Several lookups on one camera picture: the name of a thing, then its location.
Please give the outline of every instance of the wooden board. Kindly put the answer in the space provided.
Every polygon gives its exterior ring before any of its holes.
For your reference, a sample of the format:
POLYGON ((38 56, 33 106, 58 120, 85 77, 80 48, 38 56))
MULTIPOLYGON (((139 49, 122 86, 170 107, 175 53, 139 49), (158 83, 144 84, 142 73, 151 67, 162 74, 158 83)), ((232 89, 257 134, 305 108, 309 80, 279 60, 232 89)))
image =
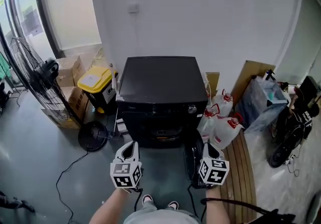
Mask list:
POLYGON ((208 88, 208 86, 206 87, 206 90, 208 93, 211 92, 211 96, 213 98, 213 96, 215 96, 216 92, 217 92, 216 88, 217 88, 217 84, 219 82, 220 73, 219 72, 205 72, 205 75, 206 75, 209 85, 211 87, 211 91, 208 88))
MULTIPOLYGON (((241 137, 240 135, 237 136, 235 139, 237 146, 239 147, 240 150, 240 156, 241 156, 241 162, 242 162, 242 168, 244 172, 244 179, 245 179, 245 189, 246 189, 246 202, 247 203, 252 203, 252 191, 251 191, 251 185, 250 185, 250 177, 249 177, 249 171, 245 159, 245 153, 244 153, 244 148, 242 145, 241 137)), ((252 221, 252 210, 247 208, 247 218, 248 220, 244 220, 245 222, 252 221)))
MULTIPOLYGON (((227 154, 226 149, 222 150, 222 152, 224 153, 225 160, 226 160, 226 154, 227 154)), ((226 183, 227 183, 227 182, 225 181, 224 184, 221 185, 221 187, 220 187, 220 190, 221 190, 221 198, 222 198, 222 199, 228 199, 227 184, 226 184, 226 183)), ((227 214, 229 214, 229 205, 228 205, 228 203, 224 202, 223 204, 224 204, 224 207, 225 207, 225 209, 226 209, 227 214)))
MULTIPOLYGON (((249 172, 249 179, 250 179, 250 186, 251 186, 251 195, 252 195, 252 205, 256 205, 256 191, 255 191, 255 182, 254 182, 254 176, 253 176, 253 169, 252 169, 252 164, 251 164, 251 158, 249 151, 247 149, 246 141, 244 138, 244 133, 243 130, 240 131, 239 136, 241 138, 241 143, 244 149, 244 154, 245 154, 245 160, 246 160, 246 165, 248 168, 249 172)), ((256 212, 252 210, 252 218, 256 218, 256 212)))
MULTIPOLYGON (((225 156, 225 160, 230 161, 229 158, 229 153, 227 151, 227 149, 225 148, 224 150, 222 150, 225 156)), ((229 173, 227 174, 227 177, 225 179, 225 183, 226 183, 226 188, 227 188, 227 199, 230 200, 234 200, 234 190, 233 190, 233 180, 232 180, 232 174, 231 174, 231 170, 229 171, 229 173)), ((235 223, 235 205, 232 203, 228 204, 228 215, 230 218, 231 223, 235 223)))
MULTIPOLYGON (((233 181, 233 191, 234 191, 234 199, 237 201, 242 201, 241 197, 241 188, 240 188, 240 177, 237 169, 235 152, 233 149, 233 145, 230 144, 227 147, 227 152, 230 160, 230 172, 232 174, 233 181)), ((235 222, 234 223, 242 223, 242 206, 235 206, 235 222)))
MULTIPOLYGON (((237 170, 239 173, 239 182, 240 182, 240 189, 241 189, 241 201, 242 202, 246 202, 247 198, 246 198, 246 186, 245 186, 245 177, 244 177, 244 171, 243 171, 243 166, 242 166, 242 161, 241 161, 241 153, 240 153, 240 149, 237 145, 236 140, 238 139, 238 137, 236 137, 233 141, 232 141, 232 145, 233 145, 233 149, 234 149, 234 153, 235 153, 235 159, 236 159, 236 165, 237 165, 237 170)), ((242 206, 242 222, 248 222, 247 220, 247 208, 242 206)))
POLYGON ((270 64, 265 64, 261 62, 256 61, 245 61, 244 66, 241 70, 241 73, 234 85, 234 88, 231 92, 233 96, 233 102, 235 106, 241 96, 243 95, 247 85, 249 84, 251 77, 253 75, 257 75, 260 77, 263 77, 267 70, 274 70, 275 66, 270 64))

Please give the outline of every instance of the wooden slat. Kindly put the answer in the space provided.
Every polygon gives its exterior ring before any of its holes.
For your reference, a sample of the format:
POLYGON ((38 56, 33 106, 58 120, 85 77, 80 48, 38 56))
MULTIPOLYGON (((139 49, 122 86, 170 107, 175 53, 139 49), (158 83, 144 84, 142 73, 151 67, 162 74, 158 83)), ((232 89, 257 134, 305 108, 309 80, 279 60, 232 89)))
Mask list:
MULTIPOLYGON (((227 151, 227 149, 225 148, 223 150, 224 156, 225 156, 225 160, 230 161, 229 158, 229 153, 227 151)), ((227 174, 227 177, 225 179, 225 183, 226 183, 226 188, 227 188, 227 196, 228 199, 230 200, 234 200, 234 190, 233 190, 233 181, 232 181, 232 174, 231 174, 231 170, 229 171, 229 173, 227 174)), ((228 204, 228 215, 231 221, 231 224, 235 223, 235 205, 232 203, 228 204)))
MULTIPOLYGON (((245 179, 245 187, 246 187, 246 202, 252 203, 252 191, 251 191, 251 185, 250 185, 249 171, 247 168, 244 148, 242 146, 242 141, 241 141, 240 135, 238 135, 235 140, 236 140, 236 143, 239 147, 240 155, 241 155, 241 161, 242 161, 242 167, 243 167, 244 179, 245 179)), ((252 218, 252 210, 247 208, 247 212, 248 212, 248 216, 247 216, 248 221, 247 222, 252 221, 252 219, 253 219, 252 218)))
MULTIPOLYGON (((245 187, 244 171, 243 171, 243 167, 242 167, 241 153, 240 153, 240 149, 237 145, 236 139, 234 139, 232 141, 232 145, 233 145, 233 149, 234 149, 234 153, 235 153, 237 170, 239 172, 241 201, 246 202, 246 187, 245 187)), ((247 222, 247 221, 248 221, 247 220, 247 208, 242 206, 242 222, 247 222)))
MULTIPOLYGON (((247 149, 246 141, 245 141, 245 138, 244 138, 244 133, 243 133, 242 130, 240 131, 239 135, 240 135, 241 143, 242 143, 242 146, 243 146, 243 149, 244 149, 246 164, 247 164, 247 168, 248 168, 248 172, 249 172, 251 195, 252 195, 252 202, 251 203, 252 203, 252 205, 256 205, 256 191, 255 191, 255 182, 254 182, 251 158, 250 158, 249 151, 247 149)), ((253 219, 256 218, 256 212, 255 211, 252 211, 252 218, 253 219)))
MULTIPOLYGON (((226 150, 225 150, 225 149, 222 150, 222 152, 224 153, 224 155, 226 155, 226 150)), ((223 185, 221 185, 220 188, 221 188, 221 198, 222 198, 222 199, 228 199, 226 181, 224 182, 223 185)), ((225 207, 225 209, 226 209, 227 214, 229 214, 229 207, 228 207, 229 205, 228 205, 228 203, 224 202, 223 204, 224 204, 224 207, 225 207)))
MULTIPOLYGON (((227 152, 229 154, 230 159, 230 172, 232 174, 232 181, 233 181, 233 191, 234 191, 234 198, 237 201, 241 201, 241 189, 240 189, 240 177, 237 169, 235 152, 233 149, 233 145, 230 144, 227 147, 227 152)), ((239 205, 235 206, 235 223, 242 222, 242 207, 239 205)))

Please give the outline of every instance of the washing machine knob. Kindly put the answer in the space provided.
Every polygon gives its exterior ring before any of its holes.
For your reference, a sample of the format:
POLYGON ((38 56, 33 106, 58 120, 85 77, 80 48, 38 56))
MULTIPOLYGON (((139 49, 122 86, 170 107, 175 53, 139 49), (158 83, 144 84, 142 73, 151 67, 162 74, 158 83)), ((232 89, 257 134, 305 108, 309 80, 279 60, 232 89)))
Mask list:
POLYGON ((196 113, 197 108, 196 108, 195 105, 190 105, 187 111, 188 111, 188 113, 190 113, 190 114, 194 114, 194 113, 196 113))

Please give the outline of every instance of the white sneaker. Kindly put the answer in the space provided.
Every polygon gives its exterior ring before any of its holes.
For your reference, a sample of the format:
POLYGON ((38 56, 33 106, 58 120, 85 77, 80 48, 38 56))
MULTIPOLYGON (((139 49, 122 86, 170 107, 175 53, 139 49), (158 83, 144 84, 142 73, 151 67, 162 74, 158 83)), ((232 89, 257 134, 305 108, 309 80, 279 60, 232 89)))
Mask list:
POLYGON ((144 195, 144 197, 142 198, 142 204, 144 205, 144 203, 147 202, 147 201, 154 202, 153 199, 152 199, 152 196, 149 195, 149 194, 144 195))
POLYGON ((178 210, 178 209, 179 209, 179 203, 176 202, 176 201, 172 201, 172 202, 170 202, 170 203, 167 205, 167 207, 171 207, 171 208, 173 208, 174 210, 178 210))

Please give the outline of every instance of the fan base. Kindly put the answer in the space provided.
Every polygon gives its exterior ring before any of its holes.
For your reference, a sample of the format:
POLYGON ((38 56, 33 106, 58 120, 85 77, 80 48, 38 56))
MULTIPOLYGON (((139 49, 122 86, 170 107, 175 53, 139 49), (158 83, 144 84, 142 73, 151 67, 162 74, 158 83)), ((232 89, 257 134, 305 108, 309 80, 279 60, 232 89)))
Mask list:
POLYGON ((100 122, 84 124, 78 134, 78 142, 81 148, 88 152, 101 149, 107 142, 108 131, 100 122))

